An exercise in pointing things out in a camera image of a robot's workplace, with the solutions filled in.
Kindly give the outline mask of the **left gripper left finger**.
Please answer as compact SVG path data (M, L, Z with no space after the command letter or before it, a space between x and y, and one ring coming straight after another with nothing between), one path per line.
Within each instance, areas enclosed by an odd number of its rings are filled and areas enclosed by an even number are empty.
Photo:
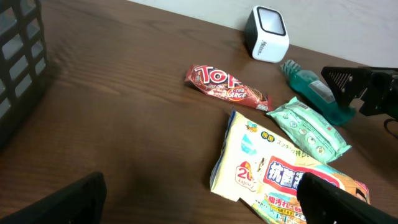
M107 189L93 172L55 193L1 219L1 224L99 224Z

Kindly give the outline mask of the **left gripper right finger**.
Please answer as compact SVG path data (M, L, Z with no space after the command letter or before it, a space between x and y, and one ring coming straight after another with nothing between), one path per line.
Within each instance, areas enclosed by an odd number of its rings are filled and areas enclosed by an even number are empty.
M298 184L297 200L308 224L397 224L396 217L309 172Z

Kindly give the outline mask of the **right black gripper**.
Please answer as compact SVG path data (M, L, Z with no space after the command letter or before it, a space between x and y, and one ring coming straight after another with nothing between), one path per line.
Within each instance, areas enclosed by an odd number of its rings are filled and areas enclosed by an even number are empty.
M323 67L321 75L339 107L348 107L360 98L364 102L361 114L387 114L397 119L397 68Z

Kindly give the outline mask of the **teal mouthwash bottle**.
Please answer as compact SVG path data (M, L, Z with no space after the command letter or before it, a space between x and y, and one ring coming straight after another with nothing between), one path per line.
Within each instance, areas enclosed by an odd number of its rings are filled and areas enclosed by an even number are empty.
M352 106L340 107L330 88L313 71L302 69L293 60L287 60L280 68L288 79L289 86L310 102L330 124L340 126L356 114Z

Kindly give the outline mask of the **light teal wipes pack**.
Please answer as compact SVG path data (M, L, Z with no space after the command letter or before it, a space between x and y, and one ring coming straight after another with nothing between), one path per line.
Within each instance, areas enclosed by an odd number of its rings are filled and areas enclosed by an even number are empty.
M351 149L321 114L296 97L267 115L303 152L323 164L335 161Z

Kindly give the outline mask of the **yellow chips bag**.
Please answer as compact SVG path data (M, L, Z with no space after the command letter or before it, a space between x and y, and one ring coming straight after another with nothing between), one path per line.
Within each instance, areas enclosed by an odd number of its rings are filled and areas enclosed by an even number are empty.
M267 223L306 223L297 200L298 185L306 172L370 202L365 184L233 110L210 188L234 202L245 201Z

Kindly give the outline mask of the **red Top chocolate bar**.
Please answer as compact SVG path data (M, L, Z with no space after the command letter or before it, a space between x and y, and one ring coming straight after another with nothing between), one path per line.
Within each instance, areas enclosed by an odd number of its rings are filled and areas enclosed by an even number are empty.
M242 84L229 73L208 65L192 65L185 76L186 82L206 95L238 103L260 111L272 111L271 98L255 88Z

